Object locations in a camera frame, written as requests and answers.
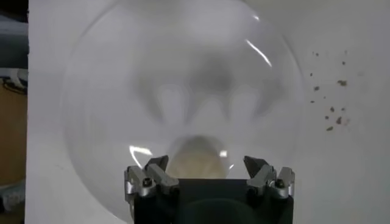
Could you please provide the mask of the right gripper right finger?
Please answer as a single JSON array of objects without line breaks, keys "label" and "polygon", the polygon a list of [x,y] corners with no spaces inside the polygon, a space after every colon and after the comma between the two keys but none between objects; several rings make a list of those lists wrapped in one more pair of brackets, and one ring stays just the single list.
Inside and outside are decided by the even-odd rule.
[{"label": "right gripper right finger", "polygon": [[277,173],[264,159],[245,156],[243,161],[250,176],[246,184],[255,191],[255,195],[270,194],[278,200],[294,197],[295,173],[292,168],[282,167]]}]

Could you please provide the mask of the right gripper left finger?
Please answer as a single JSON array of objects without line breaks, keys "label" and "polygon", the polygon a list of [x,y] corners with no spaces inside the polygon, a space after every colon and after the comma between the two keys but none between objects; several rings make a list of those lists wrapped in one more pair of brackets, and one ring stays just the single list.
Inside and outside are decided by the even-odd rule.
[{"label": "right gripper left finger", "polygon": [[124,171],[125,201],[132,201],[136,196],[154,197],[158,192],[170,197],[179,195],[179,180],[169,176],[167,168],[169,156],[151,158],[140,168],[129,166]]}]

